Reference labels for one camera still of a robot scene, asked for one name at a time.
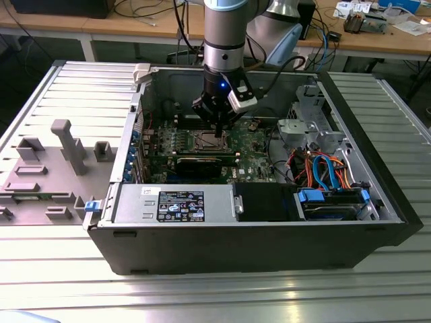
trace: electronic device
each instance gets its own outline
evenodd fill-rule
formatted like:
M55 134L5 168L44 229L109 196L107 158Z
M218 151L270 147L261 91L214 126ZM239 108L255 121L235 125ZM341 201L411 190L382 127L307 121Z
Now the electronic device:
M42 15L80 15L104 19L115 0L11 0L18 13Z
M84 221L114 272L352 268L422 227L337 89L343 75L283 74L289 87L217 137L191 109L204 70L136 69L147 77L108 194Z
M381 15L350 10L343 26L345 32L352 34L359 32L382 34L386 30L387 21Z

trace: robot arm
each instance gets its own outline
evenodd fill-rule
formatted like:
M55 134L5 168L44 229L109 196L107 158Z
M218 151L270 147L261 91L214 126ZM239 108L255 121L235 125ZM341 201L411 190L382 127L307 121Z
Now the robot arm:
M283 16L286 8L291 7L286 3L284 0L274 3L272 0L205 0L203 92L193 102L193 110L211 124L217 137L257 104L242 68L248 23L263 13L272 15L268 17L271 20Z

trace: metal bracket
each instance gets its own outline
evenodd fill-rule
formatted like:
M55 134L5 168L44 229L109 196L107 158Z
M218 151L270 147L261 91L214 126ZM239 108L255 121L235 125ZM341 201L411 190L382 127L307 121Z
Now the metal bracket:
M135 84L141 84L151 79L152 73L157 72L158 69L152 69L148 63L136 64L135 70L133 71L133 80Z
M244 213L244 205L242 204L242 196L238 195L234 197L234 207L235 207L235 213L236 214L243 214Z

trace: sticker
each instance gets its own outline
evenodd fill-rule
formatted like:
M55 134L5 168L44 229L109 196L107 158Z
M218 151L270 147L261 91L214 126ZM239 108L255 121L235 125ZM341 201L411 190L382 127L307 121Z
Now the sticker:
M160 187L143 187L141 189L141 195L159 195L162 190Z
M14 196L14 200L24 201L24 200L35 200L39 201L39 198L37 196Z
M159 222L204 222L203 192L160 192L157 220Z

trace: side panel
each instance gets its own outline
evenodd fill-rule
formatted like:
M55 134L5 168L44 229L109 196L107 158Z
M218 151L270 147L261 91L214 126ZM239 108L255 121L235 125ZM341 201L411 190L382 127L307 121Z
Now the side panel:
M91 229L120 275L353 268L405 224Z
M419 231L424 225L420 221L403 191L400 189L398 183L395 181L387 165L378 154L367 133L356 119L356 116L352 112L349 104L347 104L345 97L341 94L337 85L334 83L333 78L330 74L323 73L320 75L320 80L322 81L324 87L323 90L326 92L325 96L329 98L328 102L334 114L338 117L340 123L344 125L343 130L347 137L351 139L352 145L357 148L357 151L362 154L365 162L371 169L372 174L375 176L396 214L403 221L408 223L408 225L405 226L405 231L403 231L399 236L394 237L392 241L393 245L399 245L412 234Z

